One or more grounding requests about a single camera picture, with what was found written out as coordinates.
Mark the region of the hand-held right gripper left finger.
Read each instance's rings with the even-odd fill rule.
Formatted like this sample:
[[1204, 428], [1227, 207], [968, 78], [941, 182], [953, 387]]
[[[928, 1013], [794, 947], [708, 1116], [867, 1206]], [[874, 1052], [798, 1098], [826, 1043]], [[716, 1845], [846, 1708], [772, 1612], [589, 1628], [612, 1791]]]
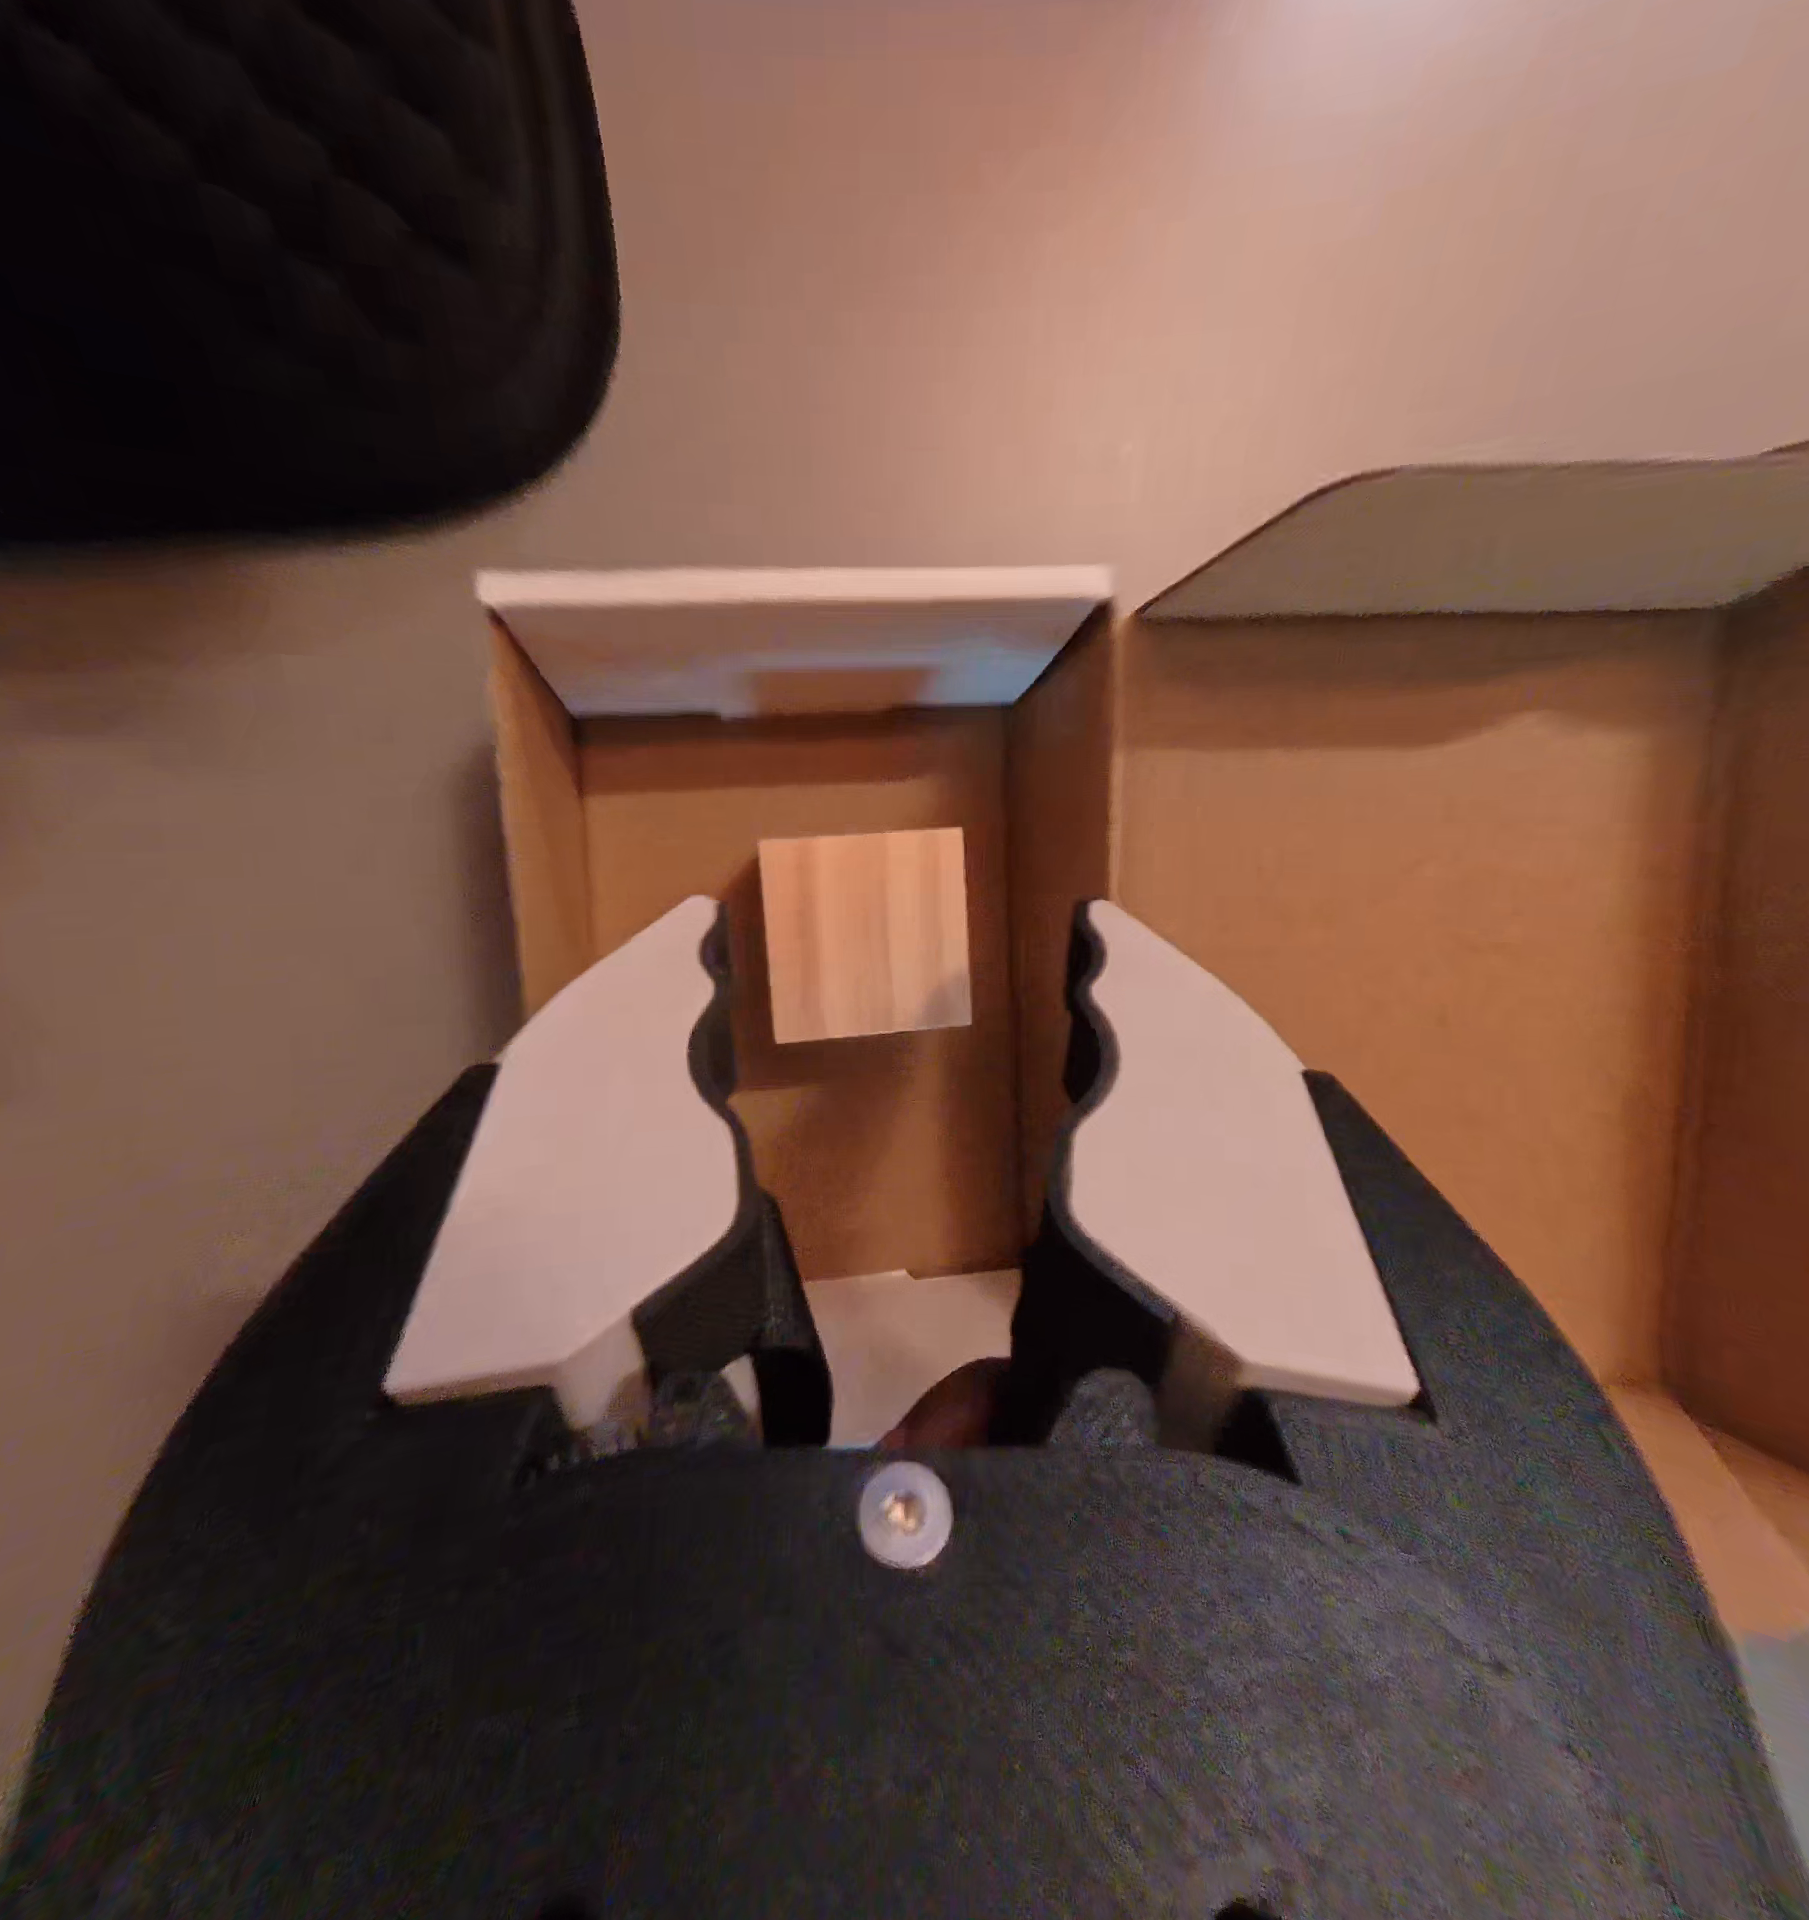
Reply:
[[720, 1373], [755, 1416], [747, 1352], [761, 1311], [697, 1284], [688, 1360], [644, 1323], [747, 1209], [747, 1139], [688, 1062], [720, 1011], [716, 930], [720, 900], [681, 900], [507, 1040], [382, 1364], [399, 1403], [548, 1390], [589, 1433], [644, 1423], [665, 1373]]

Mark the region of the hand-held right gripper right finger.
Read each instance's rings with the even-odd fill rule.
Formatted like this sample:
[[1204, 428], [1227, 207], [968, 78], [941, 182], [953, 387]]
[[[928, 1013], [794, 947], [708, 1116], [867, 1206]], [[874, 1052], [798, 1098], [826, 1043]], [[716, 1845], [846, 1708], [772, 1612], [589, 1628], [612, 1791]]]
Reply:
[[1109, 900], [1069, 921], [1069, 1105], [1047, 1174], [1059, 1373], [1129, 1367], [1173, 1451], [1238, 1391], [1419, 1403], [1425, 1380], [1287, 1040]]

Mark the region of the white cardboard mailer box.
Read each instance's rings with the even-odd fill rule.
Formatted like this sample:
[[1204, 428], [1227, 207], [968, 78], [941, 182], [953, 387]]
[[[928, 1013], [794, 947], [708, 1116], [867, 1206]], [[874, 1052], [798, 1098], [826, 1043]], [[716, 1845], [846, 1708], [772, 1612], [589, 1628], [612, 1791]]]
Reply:
[[[485, 570], [905, 576], [905, 570]], [[523, 693], [490, 695], [507, 743]], [[997, 729], [798, 743], [810, 729], [581, 724], [532, 787], [532, 983], [554, 988], [684, 895], [737, 921], [747, 1093], [809, 1161], [914, 1116], [830, 1116], [773, 1043], [761, 836], [961, 828], [977, 1013], [905, 1052], [937, 1093], [1009, 1080], [1009, 1248], [798, 1231], [834, 1441], [1009, 1352], [1014, 1236], [1061, 1116], [1069, 905], [1104, 895], [1301, 1062], [1332, 1067], [1529, 1278], [1613, 1391], [1735, 1636], [1809, 1632], [1809, 438], [1655, 465], [1399, 465], [1324, 482], [1059, 660]]]

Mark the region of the light wooden cube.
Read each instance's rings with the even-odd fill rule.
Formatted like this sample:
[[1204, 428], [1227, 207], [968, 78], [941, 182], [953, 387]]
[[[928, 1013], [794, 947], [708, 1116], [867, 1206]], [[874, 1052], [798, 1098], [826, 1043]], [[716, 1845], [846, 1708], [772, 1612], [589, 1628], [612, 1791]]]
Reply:
[[968, 834], [761, 836], [772, 1040], [972, 1026]]

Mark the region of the person's right hand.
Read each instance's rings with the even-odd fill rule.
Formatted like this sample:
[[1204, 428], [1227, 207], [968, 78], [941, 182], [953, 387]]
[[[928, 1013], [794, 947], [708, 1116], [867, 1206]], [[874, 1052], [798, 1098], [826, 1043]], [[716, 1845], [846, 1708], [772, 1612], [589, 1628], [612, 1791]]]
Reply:
[[914, 1403], [885, 1433], [891, 1452], [937, 1452], [937, 1451], [990, 1451], [1009, 1433], [1014, 1364], [972, 1360], [947, 1367]]

